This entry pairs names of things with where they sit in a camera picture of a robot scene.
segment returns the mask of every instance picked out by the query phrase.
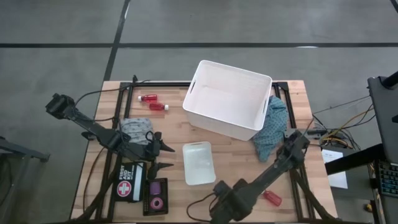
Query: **white paper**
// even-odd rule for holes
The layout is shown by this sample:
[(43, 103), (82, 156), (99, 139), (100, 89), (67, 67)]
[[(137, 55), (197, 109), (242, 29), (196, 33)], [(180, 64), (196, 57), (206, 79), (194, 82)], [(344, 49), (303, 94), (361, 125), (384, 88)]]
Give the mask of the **white paper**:
[[(322, 157), (324, 163), (334, 161), (335, 159), (339, 159), (343, 157), (342, 152), (335, 152), (335, 151), (330, 151), (330, 150), (322, 150)], [(339, 187), (342, 189), (348, 189), (347, 185), (347, 177), (346, 177), (346, 172), (340, 172), (337, 174), (329, 175), (329, 184), (332, 187)]]

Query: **concrete floor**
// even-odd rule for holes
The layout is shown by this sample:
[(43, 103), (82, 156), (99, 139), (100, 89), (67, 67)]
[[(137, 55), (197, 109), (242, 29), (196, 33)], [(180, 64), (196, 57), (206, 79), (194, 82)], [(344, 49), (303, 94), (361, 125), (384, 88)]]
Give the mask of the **concrete floor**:
[[(112, 43), (124, 0), (4, 0), (0, 44)], [(121, 42), (398, 42), (398, 13), (388, 0), (132, 0)], [(74, 98), (101, 88), (110, 48), (0, 48), (0, 135), (51, 153), (36, 161), (21, 188), (13, 223), (66, 220), (87, 142), (81, 129), (44, 106), (54, 93)], [(110, 80), (190, 80), (212, 60), (275, 80), (305, 80), (312, 111), (368, 95), (366, 79), (398, 70), (398, 48), (119, 49)], [(94, 115), (98, 96), (79, 109)], [(320, 113), (335, 128), (371, 104)], [(362, 148), (380, 142), (376, 121), (353, 128)], [(339, 217), (368, 222), (364, 201), (335, 194)]]

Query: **red bottle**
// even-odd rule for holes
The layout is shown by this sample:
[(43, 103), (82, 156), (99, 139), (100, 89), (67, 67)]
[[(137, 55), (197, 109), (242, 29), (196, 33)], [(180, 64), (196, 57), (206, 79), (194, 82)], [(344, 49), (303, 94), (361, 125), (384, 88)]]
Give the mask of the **red bottle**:
[(157, 95), (145, 95), (145, 96), (138, 96), (138, 101), (142, 102), (156, 102), (157, 101)]
[(149, 104), (150, 110), (169, 110), (168, 105), (163, 105), (162, 103), (151, 103)]
[(270, 190), (266, 190), (263, 193), (263, 196), (270, 201), (271, 203), (273, 203), (276, 206), (279, 206), (282, 203), (282, 199), (276, 195), (274, 192), (270, 191)]

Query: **keyboard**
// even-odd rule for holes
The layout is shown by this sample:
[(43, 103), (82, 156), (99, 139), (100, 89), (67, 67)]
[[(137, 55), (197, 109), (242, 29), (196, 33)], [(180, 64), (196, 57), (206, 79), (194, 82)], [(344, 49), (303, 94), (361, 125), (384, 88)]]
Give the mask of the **keyboard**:
[(380, 193), (398, 198), (398, 166), (379, 163)]

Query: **wooden table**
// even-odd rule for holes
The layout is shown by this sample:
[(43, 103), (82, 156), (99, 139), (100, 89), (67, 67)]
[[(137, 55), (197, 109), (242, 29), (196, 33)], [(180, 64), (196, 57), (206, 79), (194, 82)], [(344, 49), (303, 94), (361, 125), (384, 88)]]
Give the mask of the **wooden table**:
[[(301, 80), (287, 82), (297, 127), (306, 128), (312, 119), (312, 113), (304, 82)], [(119, 88), (119, 82), (104, 82), (103, 90), (113, 88)], [(182, 109), (187, 89), (185, 87), (144, 87), (134, 89), (130, 118), (149, 118), (152, 121), (154, 130), (163, 133), (164, 142), (175, 149), (175, 153), (162, 151), (157, 158), (159, 162), (174, 164), (173, 167), (160, 170), (157, 175), (157, 178), (166, 177), (169, 179), (169, 214), (143, 217), (142, 202), (118, 202), (114, 210), (114, 222), (193, 222), (185, 213), (187, 205), (212, 193), (213, 186), (217, 182), (224, 180), (229, 186), (232, 186), (240, 178), (245, 178), (248, 182), (251, 182), (273, 163), (275, 151), (267, 162), (260, 163), (252, 141), (240, 141), (191, 126)], [(138, 95), (146, 94), (158, 94), (159, 101), (170, 106), (169, 111), (150, 111), (147, 105), (137, 101)], [(117, 91), (102, 92), (96, 119), (109, 118), (114, 115), (117, 95)], [(125, 96), (123, 97), (124, 102), (122, 105), (126, 104), (126, 98)], [(101, 122), (101, 124), (106, 128), (111, 128), (112, 126), (111, 121)], [(211, 143), (217, 179), (212, 184), (189, 186), (185, 183), (184, 178), (182, 146), (186, 143), (199, 141), (209, 141)], [(73, 206), (72, 218), (76, 218), (82, 213), (83, 190), (93, 161), (101, 148), (96, 141), (92, 141), (88, 145)], [(94, 173), (91, 176), (87, 190), (86, 206), (90, 204), (100, 189), (105, 157), (106, 150), (100, 155)], [(319, 147), (310, 146), (308, 148), (305, 167), (312, 192), (326, 210), (336, 217), (335, 203)], [(244, 222), (297, 221), (289, 174), (282, 174), (268, 189), (282, 197), (282, 204), (279, 207), (275, 207), (260, 196), (252, 213), (244, 219)], [(104, 214), (107, 214), (108, 211), (109, 195), (110, 190), (105, 198)], [(301, 190), (300, 198), (304, 216), (307, 217), (305, 199)], [(208, 206), (210, 202), (211, 199), (209, 198), (207, 201), (191, 207), (191, 215), (195, 218), (209, 220)]]

